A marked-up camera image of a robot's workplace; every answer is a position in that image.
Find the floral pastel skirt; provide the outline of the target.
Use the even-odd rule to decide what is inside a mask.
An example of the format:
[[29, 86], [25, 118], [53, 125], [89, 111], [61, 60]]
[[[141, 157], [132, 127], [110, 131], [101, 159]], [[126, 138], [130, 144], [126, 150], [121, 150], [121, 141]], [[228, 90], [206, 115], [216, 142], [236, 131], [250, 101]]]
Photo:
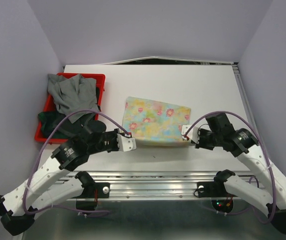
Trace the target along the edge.
[[186, 106], [143, 98], [126, 99], [122, 126], [142, 145], [182, 147], [181, 130], [190, 122]]

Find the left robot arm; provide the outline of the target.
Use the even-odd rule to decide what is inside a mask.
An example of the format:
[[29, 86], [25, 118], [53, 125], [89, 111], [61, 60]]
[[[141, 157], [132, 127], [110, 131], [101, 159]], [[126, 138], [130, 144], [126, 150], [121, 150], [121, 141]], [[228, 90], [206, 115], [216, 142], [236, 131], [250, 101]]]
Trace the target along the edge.
[[60, 203], [73, 197], [97, 199], [104, 186], [98, 184], [86, 171], [55, 186], [86, 163], [91, 155], [102, 152], [127, 152], [136, 148], [131, 133], [116, 128], [106, 131], [101, 121], [83, 129], [59, 145], [43, 165], [36, 165], [30, 177], [13, 191], [0, 195], [0, 221], [3, 227], [16, 236], [28, 230], [42, 212], [60, 208]]

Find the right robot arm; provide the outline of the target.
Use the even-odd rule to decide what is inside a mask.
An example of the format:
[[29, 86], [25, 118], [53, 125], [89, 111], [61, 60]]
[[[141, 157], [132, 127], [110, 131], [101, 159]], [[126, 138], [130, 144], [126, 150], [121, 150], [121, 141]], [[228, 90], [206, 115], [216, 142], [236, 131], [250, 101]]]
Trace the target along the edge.
[[230, 170], [223, 170], [216, 174], [213, 181], [199, 182], [194, 196], [237, 196], [262, 212], [268, 218], [267, 222], [286, 235], [286, 176], [268, 158], [254, 129], [251, 126], [234, 129], [228, 114], [227, 111], [208, 113], [204, 118], [209, 129], [192, 124], [184, 127], [182, 134], [197, 149], [222, 147], [244, 164], [264, 188], [255, 187]]

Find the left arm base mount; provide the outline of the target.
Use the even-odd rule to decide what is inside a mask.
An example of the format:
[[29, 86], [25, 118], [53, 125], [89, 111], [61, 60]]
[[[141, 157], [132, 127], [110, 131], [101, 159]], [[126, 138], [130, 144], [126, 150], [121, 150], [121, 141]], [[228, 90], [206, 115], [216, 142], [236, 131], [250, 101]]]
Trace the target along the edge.
[[110, 194], [110, 183], [109, 182], [94, 182], [87, 185], [82, 193], [75, 199], [107, 199]]

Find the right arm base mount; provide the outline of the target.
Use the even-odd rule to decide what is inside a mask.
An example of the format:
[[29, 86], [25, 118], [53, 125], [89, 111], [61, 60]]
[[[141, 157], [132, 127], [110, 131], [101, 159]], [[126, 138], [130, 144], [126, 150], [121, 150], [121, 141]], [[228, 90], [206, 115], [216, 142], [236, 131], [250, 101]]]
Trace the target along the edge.
[[232, 182], [222, 181], [201, 181], [197, 182], [193, 195], [197, 198], [223, 198], [228, 194], [238, 196], [241, 187]]

